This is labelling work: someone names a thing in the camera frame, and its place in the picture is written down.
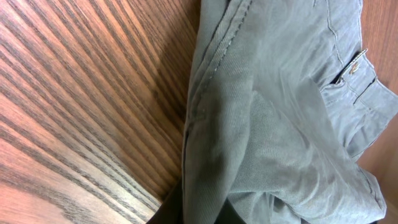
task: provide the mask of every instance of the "gray shorts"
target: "gray shorts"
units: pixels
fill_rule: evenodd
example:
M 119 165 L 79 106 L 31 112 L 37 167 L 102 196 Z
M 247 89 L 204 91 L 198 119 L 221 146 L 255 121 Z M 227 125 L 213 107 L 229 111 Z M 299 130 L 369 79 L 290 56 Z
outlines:
M 362 51 L 362 1 L 202 0 L 183 151 L 185 223 L 371 223 L 355 163 L 398 112 Z

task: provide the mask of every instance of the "garment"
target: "garment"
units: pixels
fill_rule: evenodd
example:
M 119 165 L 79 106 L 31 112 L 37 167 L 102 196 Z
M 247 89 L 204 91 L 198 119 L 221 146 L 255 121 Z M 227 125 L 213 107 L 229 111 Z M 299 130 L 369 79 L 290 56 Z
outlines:
M 371 223 L 355 163 L 398 112 L 361 46 L 362 1 L 202 0 L 182 159 L 185 223 Z

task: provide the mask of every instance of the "denim fabric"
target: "denim fabric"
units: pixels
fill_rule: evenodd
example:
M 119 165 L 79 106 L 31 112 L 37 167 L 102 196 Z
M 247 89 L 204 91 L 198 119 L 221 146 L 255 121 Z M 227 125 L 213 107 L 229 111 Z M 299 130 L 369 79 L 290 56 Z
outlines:
M 398 111 L 361 46 L 362 1 L 202 0 L 183 151 L 185 223 L 371 223 L 355 163 Z

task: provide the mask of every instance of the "trousers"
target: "trousers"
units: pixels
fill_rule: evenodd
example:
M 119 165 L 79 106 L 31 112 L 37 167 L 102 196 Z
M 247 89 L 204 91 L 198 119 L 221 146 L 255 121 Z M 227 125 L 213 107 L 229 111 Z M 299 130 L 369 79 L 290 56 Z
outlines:
M 202 0 L 182 158 L 185 223 L 225 201 L 252 223 L 371 223 L 356 164 L 398 112 L 361 38 L 362 1 Z

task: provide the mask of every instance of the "wooden floor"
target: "wooden floor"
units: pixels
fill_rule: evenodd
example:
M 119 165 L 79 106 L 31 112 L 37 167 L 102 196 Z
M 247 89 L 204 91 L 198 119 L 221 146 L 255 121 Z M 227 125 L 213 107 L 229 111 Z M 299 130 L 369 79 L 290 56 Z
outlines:
M 180 177 L 200 0 L 0 6 L 0 223 L 145 223 Z M 398 1 L 365 1 L 364 47 L 395 93 L 397 37 Z M 397 131 L 359 162 L 381 183 Z

